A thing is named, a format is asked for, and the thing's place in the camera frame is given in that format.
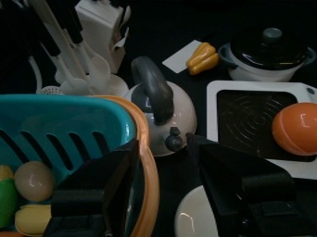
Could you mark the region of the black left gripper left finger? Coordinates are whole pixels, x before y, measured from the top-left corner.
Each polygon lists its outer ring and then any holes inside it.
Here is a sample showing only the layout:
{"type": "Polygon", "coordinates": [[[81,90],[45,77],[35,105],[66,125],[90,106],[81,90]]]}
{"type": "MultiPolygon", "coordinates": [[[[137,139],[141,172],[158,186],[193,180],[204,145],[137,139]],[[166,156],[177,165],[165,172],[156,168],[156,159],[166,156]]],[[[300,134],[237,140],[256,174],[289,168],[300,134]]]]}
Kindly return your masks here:
{"type": "Polygon", "coordinates": [[[126,237],[140,141],[90,161],[54,192],[43,237],[126,237]]]}

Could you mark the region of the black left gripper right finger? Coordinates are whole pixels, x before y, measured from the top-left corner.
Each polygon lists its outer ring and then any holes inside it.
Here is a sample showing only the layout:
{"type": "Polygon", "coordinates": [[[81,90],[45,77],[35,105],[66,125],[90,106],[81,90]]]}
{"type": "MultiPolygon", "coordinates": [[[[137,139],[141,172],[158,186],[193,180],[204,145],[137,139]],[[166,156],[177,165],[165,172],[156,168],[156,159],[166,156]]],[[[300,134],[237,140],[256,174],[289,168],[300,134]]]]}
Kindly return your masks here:
{"type": "Polygon", "coordinates": [[[220,237],[311,237],[317,222],[297,202],[291,173],[267,159],[189,134],[220,237]]]}

